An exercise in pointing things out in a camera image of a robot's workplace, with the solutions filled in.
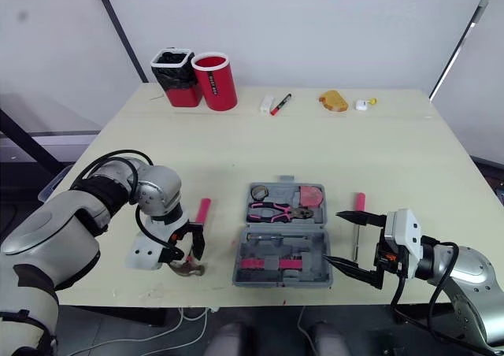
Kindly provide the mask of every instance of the yellow object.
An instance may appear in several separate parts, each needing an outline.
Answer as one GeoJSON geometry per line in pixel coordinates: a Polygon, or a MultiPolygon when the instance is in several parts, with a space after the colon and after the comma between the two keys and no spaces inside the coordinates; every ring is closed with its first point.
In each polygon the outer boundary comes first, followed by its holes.
{"type": "Polygon", "coordinates": [[[318,98],[318,101],[322,103],[324,108],[327,108],[334,112],[343,112],[348,109],[348,103],[344,98],[341,97],[338,91],[335,90],[330,90],[323,93],[318,98]]]}

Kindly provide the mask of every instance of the pink pliers handle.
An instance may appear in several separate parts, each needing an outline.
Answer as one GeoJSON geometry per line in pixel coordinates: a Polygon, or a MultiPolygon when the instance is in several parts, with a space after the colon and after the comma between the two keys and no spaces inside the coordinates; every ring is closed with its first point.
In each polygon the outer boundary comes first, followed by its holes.
{"type": "Polygon", "coordinates": [[[246,216],[247,222],[291,222],[291,206],[289,204],[276,204],[274,202],[253,202],[249,204],[251,209],[273,209],[279,210],[281,214],[272,217],[261,217],[256,214],[249,214],[246,216]]]}

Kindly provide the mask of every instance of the beige tabletop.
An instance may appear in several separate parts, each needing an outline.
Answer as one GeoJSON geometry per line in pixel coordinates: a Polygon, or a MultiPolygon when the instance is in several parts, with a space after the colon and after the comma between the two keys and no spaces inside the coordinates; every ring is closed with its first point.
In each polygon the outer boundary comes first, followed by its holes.
{"type": "MultiPolygon", "coordinates": [[[[332,255],[350,258],[352,224],[335,217],[353,209],[356,192],[366,210],[410,208],[424,234],[483,252],[504,286],[504,210],[484,178],[436,112],[415,90],[340,90],[350,106],[376,97],[368,111],[327,111],[317,101],[322,88],[237,87],[239,104],[224,113],[204,102],[173,108],[156,83],[140,86],[66,176],[57,192],[89,162],[117,149],[141,150],[154,164],[182,179],[182,204],[194,219],[201,198],[213,200],[205,229],[202,277],[181,277],[164,265],[156,271],[128,269],[124,259],[138,229],[134,207],[125,206],[100,236],[98,265],[60,302],[89,306],[275,306],[389,303],[397,277],[385,276],[379,291],[334,269],[330,288],[245,288],[232,285],[239,233],[245,228],[250,183],[294,175],[300,183],[323,184],[326,229],[332,255]],[[275,116],[261,115],[266,94],[292,100],[275,116]]],[[[359,262],[371,269],[380,230],[361,228],[359,262]]],[[[433,288],[406,285],[402,302],[427,302],[433,288]]]]}

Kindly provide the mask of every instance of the pliers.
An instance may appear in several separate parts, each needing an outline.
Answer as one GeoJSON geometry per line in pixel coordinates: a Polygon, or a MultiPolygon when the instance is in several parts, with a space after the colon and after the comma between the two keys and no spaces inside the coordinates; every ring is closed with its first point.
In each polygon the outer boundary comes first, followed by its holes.
{"type": "Polygon", "coordinates": [[[291,208],[289,204],[276,204],[274,202],[252,202],[249,204],[251,209],[273,209],[279,210],[281,214],[272,217],[261,217],[257,214],[248,214],[246,216],[247,222],[291,222],[293,218],[311,218],[313,211],[304,207],[291,208]]]}

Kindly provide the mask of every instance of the gray box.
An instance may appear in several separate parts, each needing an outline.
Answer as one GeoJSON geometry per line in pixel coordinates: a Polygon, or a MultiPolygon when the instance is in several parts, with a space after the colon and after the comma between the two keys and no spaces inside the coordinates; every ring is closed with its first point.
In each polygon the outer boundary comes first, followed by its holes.
{"type": "MultiPolygon", "coordinates": [[[[253,183],[250,189],[257,185],[266,186],[269,192],[261,202],[288,204],[297,208],[300,187],[311,186],[321,190],[322,203],[309,208],[313,216],[307,219],[293,218],[287,223],[250,223],[246,220],[236,255],[233,284],[239,287],[330,287],[332,268],[322,258],[322,255],[331,253],[329,236],[324,229],[327,223],[324,187],[296,183],[293,176],[282,176],[279,183],[253,183]],[[301,260],[302,267],[280,269],[279,261],[285,259],[301,260]]],[[[268,208],[250,208],[249,204],[253,202],[249,191],[246,216],[271,217],[279,214],[268,208]]]]}

